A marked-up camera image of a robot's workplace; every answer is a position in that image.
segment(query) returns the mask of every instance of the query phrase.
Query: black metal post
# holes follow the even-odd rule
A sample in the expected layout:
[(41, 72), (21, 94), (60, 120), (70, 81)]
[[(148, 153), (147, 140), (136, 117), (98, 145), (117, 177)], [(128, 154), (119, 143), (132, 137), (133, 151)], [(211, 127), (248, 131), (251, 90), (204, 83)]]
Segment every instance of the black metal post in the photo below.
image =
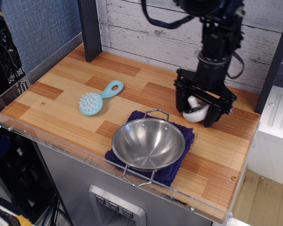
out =
[(283, 32), (282, 32), (278, 47), (275, 51), (275, 55), (274, 55), (272, 64), (269, 68), (264, 86), (261, 90), (260, 97), (259, 97), (258, 102), (257, 102), (255, 112), (257, 112), (259, 114), (261, 114), (263, 112), (264, 106), (265, 106), (266, 101), (268, 99), (268, 95), (270, 93), (270, 90), (271, 90), (271, 88), (274, 84), (276, 75), (278, 73), (280, 64), (282, 62), (282, 59), (283, 59)]
[(92, 61), (102, 52), (100, 28), (95, 0), (77, 0), (84, 41), (86, 61)]

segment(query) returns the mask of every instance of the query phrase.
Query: wire handle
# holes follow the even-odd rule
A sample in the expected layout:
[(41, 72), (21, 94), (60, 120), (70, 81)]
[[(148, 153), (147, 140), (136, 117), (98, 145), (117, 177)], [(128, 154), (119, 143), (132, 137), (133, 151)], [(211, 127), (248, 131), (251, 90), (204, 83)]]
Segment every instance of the wire handle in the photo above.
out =
[(141, 183), (141, 184), (134, 184), (133, 182), (131, 182), (129, 179), (126, 178), (126, 174), (127, 174), (127, 170), (130, 166), (127, 164), (126, 167), (125, 167), (125, 170), (124, 170), (124, 174), (123, 174), (123, 179), (125, 181), (127, 181), (130, 185), (132, 185), (133, 187), (140, 187), (140, 186), (143, 186), (143, 185), (149, 185), (149, 184), (152, 184), (153, 182), (153, 179), (154, 179), (154, 175), (155, 173), (157, 172), (157, 169), (154, 169), (153, 172), (152, 172), (152, 176), (150, 178), (150, 181), (149, 182), (145, 182), (145, 183)]
[(166, 114), (166, 121), (169, 121), (169, 113), (167, 113), (167, 112), (165, 112), (165, 111), (163, 111), (163, 110), (161, 110), (161, 109), (153, 109), (153, 110), (148, 110), (148, 111), (146, 111), (146, 113), (145, 113), (145, 115), (144, 115), (144, 117), (143, 118), (146, 118), (146, 116), (147, 116), (147, 114), (149, 113), (149, 112), (156, 112), (156, 111), (159, 111), (159, 112), (162, 112), (163, 114)]

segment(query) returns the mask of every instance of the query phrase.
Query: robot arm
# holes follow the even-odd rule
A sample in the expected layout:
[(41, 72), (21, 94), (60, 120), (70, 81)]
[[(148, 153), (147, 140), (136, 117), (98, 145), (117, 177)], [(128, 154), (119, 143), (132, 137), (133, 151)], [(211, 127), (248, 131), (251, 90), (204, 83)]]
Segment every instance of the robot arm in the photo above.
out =
[[(235, 53), (243, 39), (241, 35), (243, 3), (242, 0), (174, 0), (174, 2), (189, 16), (167, 24), (151, 19), (146, 10), (146, 0), (141, 1), (144, 14), (153, 25), (175, 29), (194, 17), (199, 17), (200, 22), (203, 23), (203, 48), (198, 56), (197, 71), (182, 68), (177, 70), (176, 108), (179, 112), (184, 112), (184, 116), (193, 114), (199, 109), (206, 109), (204, 126), (212, 127), (224, 113), (232, 112), (232, 104), (237, 99), (237, 96), (224, 85), (224, 80), (229, 76), (228, 68), (232, 56), (243, 65), (243, 60)], [(234, 79), (241, 73), (229, 77)], [(202, 100), (209, 105), (209, 108), (193, 108), (188, 101), (190, 96)]]

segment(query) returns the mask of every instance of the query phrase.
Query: black cable bundle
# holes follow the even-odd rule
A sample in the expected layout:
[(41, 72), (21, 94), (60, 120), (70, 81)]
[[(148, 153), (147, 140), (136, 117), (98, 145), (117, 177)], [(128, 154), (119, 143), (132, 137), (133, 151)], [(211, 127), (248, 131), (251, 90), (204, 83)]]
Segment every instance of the black cable bundle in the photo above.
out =
[(8, 223), (9, 226), (21, 226), (19, 220), (7, 212), (0, 210), (0, 218)]
[[(20, 60), (20, 55), (11, 37), (11, 33), (5, 23), (4, 18), (0, 17), (0, 93), (2, 94), (14, 84), (18, 83), (25, 76)], [(22, 85), (17, 84), (20, 94)]]

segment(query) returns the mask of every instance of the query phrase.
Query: white machine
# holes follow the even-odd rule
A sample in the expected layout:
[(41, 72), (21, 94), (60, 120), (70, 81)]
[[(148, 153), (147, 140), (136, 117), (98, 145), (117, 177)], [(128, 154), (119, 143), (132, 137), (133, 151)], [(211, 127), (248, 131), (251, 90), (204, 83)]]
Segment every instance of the white machine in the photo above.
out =
[(283, 184), (283, 88), (271, 89), (247, 164), (250, 171)]

